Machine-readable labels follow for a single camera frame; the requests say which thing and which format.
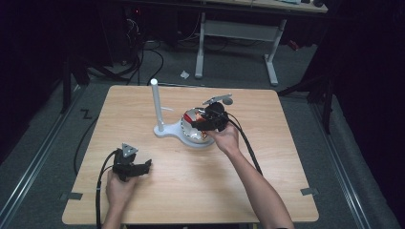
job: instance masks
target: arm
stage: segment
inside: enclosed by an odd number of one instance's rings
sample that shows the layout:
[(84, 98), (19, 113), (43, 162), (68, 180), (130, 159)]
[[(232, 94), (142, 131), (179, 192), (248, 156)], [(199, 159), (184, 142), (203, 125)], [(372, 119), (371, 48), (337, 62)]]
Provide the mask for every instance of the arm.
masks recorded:
[(122, 214), (127, 202), (134, 193), (135, 183), (139, 177), (131, 177), (127, 182), (122, 182), (113, 171), (108, 171), (107, 198), (109, 202), (107, 216), (102, 226), (103, 229), (117, 229), (121, 225)]
[(293, 229), (286, 205), (268, 181), (246, 160), (239, 149), (239, 133), (231, 124), (222, 132), (206, 132), (223, 151), (245, 187), (250, 204), (257, 218), (266, 229)]

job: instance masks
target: gray floor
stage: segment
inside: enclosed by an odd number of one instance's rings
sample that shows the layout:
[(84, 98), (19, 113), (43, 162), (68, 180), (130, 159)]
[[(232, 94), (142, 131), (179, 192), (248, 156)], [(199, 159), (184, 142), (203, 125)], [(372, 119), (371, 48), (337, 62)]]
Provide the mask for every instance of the gray floor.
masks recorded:
[[(246, 41), (235, 42), (249, 44)], [(156, 45), (157, 43), (148, 44), (149, 47)], [(163, 56), (164, 62), (156, 78), (163, 85), (280, 91), (300, 81), (316, 51), (316, 47), (302, 48), (295, 52), (287, 46), (280, 46), (274, 59), (279, 86), (274, 88), (269, 84), (263, 60), (263, 51), (269, 47), (267, 43), (249, 47), (228, 44), (224, 49), (222, 47), (222, 44), (207, 45), (209, 50), (205, 52), (204, 77), (195, 79), (193, 74), (197, 47), (178, 46), (174, 49), (161, 44), (155, 51)], [(141, 85), (145, 85), (160, 63), (160, 57), (156, 53), (144, 52), (140, 68)], [(124, 67), (115, 66), (112, 70), (120, 71), (122, 68)], [(182, 71), (190, 73), (189, 78), (181, 78)], [(136, 78), (132, 80), (132, 85), (137, 84)], [(88, 116), (96, 118), (109, 87), (114, 84), (117, 82), (92, 77), (87, 88), (76, 91), (76, 103), (68, 115), (59, 114), (62, 108), (62, 90), (58, 87), (48, 103), (32, 119), (29, 130), (0, 167), (0, 206), (3, 208), (0, 219), (4, 221), (2, 225), (5, 228), (94, 228), (63, 224), (61, 217), (66, 201), (59, 198), (73, 187), (74, 154), (81, 137), (93, 121), (83, 118), (82, 110), (89, 110)], [(308, 104), (305, 93), (290, 94), (280, 100), (309, 186), (319, 191), (314, 196), (319, 220), (311, 223), (297, 222), (296, 228), (400, 228), (353, 140), (338, 101), (333, 100), (331, 135), (325, 135), (317, 117), (318, 107), (321, 105)], [(63, 124), (58, 134), (54, 138), (46, 138), (58, 121)], [(90, 137), (91, 132), (86, 135), (79, 149), (78, 165)], [(338, 162), (344, 169), (343, 177), (347, 176), (350, 188), (354, 190), (355, 200), (364, 214), (356, 213), (357, 209), (348, 204), (348, 200), (352, 198), (348, 197), (347, 183), (343, 182), (344, 179), (342, 181), (341, 168), (336, 168), (336, 158), (331, 153), (333, 151), (339, 156)], [(33, 161), (43, 161), (43, 164), (32, 165)], [(37, 173), (25, 174), (26, 171)], [(24, 180), (33, 182), (21, 188), (19, 182)], [(16, 188), (21, 191), (21, 198), (10, 199), (15, 197), (12, 193)]]

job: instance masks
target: desk leg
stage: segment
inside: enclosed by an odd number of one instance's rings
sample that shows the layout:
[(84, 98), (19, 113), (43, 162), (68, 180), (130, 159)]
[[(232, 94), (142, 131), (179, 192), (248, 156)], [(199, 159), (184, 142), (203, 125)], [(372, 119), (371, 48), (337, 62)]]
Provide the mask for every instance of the desk leg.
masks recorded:
[(203, 39), (205, 34), (205, 12), (202, 12), (202, 22), (200, 27), (200, 46), (199, 52), (197, 53), (197, 63), (196, 63), (196, 78), (203, 78)]
[(276, 75), (276, 72), (274, 71), (274, 66), (273, 66), (273, 58), (277, 51), (277, 47), (280, 43), (281, 36), (283, 35), (283, 31), (284, 31), (284, 27), (286, 26), (286, 23), (287, 23), (286, 19), (281, 21), (280, 27), (278, 28), (278, 30), (276, 32), (276, 36), (273, 41), (273, 46), (271, 48), (271, 52), (270, 52), (270, 54), (265, 55), (267, 73), (268, 73), (268, 77), (270, 78), (270, 84), (272, 86), (278, 85), (277, 75)]

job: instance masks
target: hand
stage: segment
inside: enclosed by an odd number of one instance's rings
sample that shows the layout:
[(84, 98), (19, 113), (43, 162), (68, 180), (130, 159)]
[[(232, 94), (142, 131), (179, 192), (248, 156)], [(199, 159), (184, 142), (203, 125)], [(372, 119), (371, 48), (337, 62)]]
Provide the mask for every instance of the hand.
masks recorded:
[(139, 177), (130, 177), (127, 182), (123, 182), (112, 170), (108, 171), (106, 193), (110, 208), (118, 208), (120, 210), (125, 208), (126, 203), (134, 193), (135, 184), (138, 179)]
[(127, 179), (127, 182), (123, 182), (117, 174), (110, 170), (108, 171), (107, 179), (106, 193), (110, 206), (102, 228), (116, 229), (121, 224), (122, 214), (126, 204), (134, 193), (135, 184), (139, 177), (130, 177)]
[(239, 132), (235, 126), (227, 123), (225, 129), (221, 132), (207, 131), (208, 135), (214, 138), (218, 148), (226, 155), (239, 151)]

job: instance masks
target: black cable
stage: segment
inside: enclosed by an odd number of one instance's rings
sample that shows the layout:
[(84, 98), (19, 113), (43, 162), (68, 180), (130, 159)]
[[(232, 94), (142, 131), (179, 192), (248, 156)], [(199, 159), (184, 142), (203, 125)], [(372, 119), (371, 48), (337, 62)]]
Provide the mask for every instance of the black cable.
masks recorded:
[(260, 168), (259, 162), (257, 162), (257, 159), (256, 159), (256, 156), (255, 156), (255, 154), (254, 154), (254, 152), (253, 152), (253, 149), (252, 149), (252, 147), (250, 146), (249, 140), (247, 139), (247, 137), (246, 137), (246, 135), (245, 135), (245, 132), (242, 130), (241, 124), (239, 123), (238, 119), (237, 119), (234, 115), (228, 113), (229, 115), (231, 115), (232, 117), (235, 118), (235, 120), (238, 122), (239, 125), (236, 124), (236, 123), (235, 123), (233, 120), (231, 120), (229, 117), (227, 117), (227, 116), (225, 116), (225, 115), (223, 115), (223, 114), (221, 114), (221, 113), (219, 113), (219, 112), (217, 112), (217, 111), (214, 111), (214, 110), (209, 109), (209, 112), (215, 113), (216, 115), (219, 115), (219, 116), (225, 118), (225, 119), (226, 119), (227, 121), (229, 121), (233, 126), (235, 126), (236, 129), (238, 129), (239, 133), (241, 133), (241, 136), (242, 136), (242, 138), (244, 139), (244, 142), (245, 142), (245, 144), (246, 144), (247, 150), (249, 151), (250, 157), (252, 158), (252, 161), (253, 161), (253, 163), (254, 163), (254, 166), (256, 167), (256, 170), (259, 172), (259, 174), (263, 175), (263, 172), (262, 172), (262, 169)]
[(83, 143), (84, 137), (89, 133), (90, 129), (92, 128), (93, 125), (95, 125), (96, 121), (98, 120), (98, 117), (93, 120), (93, 122), (90, 124), (90, 126), (87, 128), (86, 132), (83, 134), (83, 136), (80, 139), (80, 142), (77, 145), (76, 151), (75, 151), (75, 157), (74, 157), (74, 170), (75, 170), (75, 175), (77, 176), (78, 170), (77, 170), (77, 155), (78, 155), (78, 150), (80, 149), (81, 144)]
[[(143, 56), (144, 56), (144, 49), (142, 49), (142, 53), (140, 56), (140, 65), (142, 65), (142, 63), (143, 63)], [(140, 66), (138, 69), (138, 86), (140, 86)]]
[(242, 130), (242, 128), (240, 128), (234, 121), (232, 121), (231, 119), (228, 119), (228, 121), (230, 123), (232, 123), (232, 125), (234, 125), (236, 127), (236, 129), (238, 129), (238, 131), (241, 133), (242, 138), (245, 141), (247, 150), (249, 151), (250, 157), (252, 158), (252, 161), (254, 163), (254, 166), (256, 167), (257, 172), (259, 172), (259, 174), (263, 175), (262, 169), (259, 166), (259, 162), (257, 162), (256, 156), (253, 152), (252, 147), (250, 146), (249, 141), (247, 140), (247, 137), (245, 135), (245, 132)]
[(151, 83), (151, 80), (155, 77), (155, 75), (156, 75), (158, 72), (160, 72), (161, 68), (163, 67), (163, 62), (164, 62), (163, 56), (162, 56), (160, 53), (158, 53), (158, 52), (156, 52), (156, 51), (154, 51), (154, 50), (149, 50), (149, 51), (150, 51), (150, 52), (154, 52), (154, 53), (156, 53), (156, 54), (158, 54), (158, 55), (160, 56), (160, 58), (161, 58), (161, 64), (160, 64), (160, 67), (158, 68), (158, 70), (157, 70), (154, 74), (152, 74), (152, 75), (149, 77), (148, 82), (146, 83), (146, 86), (149, 86), (150, 83)]
[(101, 192), (101, 178), (104, 172), (106, 171), (105, 165), (107, 164), (108, 160), (111, 156), (115, 155), (117, 151), (113, 151), (110, 153), (104, 161), (104, 164), (101, 167), (100, 174), (97, 180), (97, 187), (96, 187), (96, 225), (97, 229), (101, 229), (101, 214), (100, 214), (100, 192)]
[(140, 62), (140, 59), (139, 59), (138, 56), (137, 56), (136, 60), (137, 60), (138, 65), (137, 65), (137, 67), (134, 69), (134, 72), (133, 72), (133, 73), (131, 74), (131, 76), (129, 77), (129, 79), (128, 79), (126, 85), (129, 85), (129, 84), (131, 83), (131, 80), (132, 80), (132, 78), (134, 77), (134, 75), (135, 75), (136, 73), (139, 73), (139, 68), (140, 68), (141, 62)]

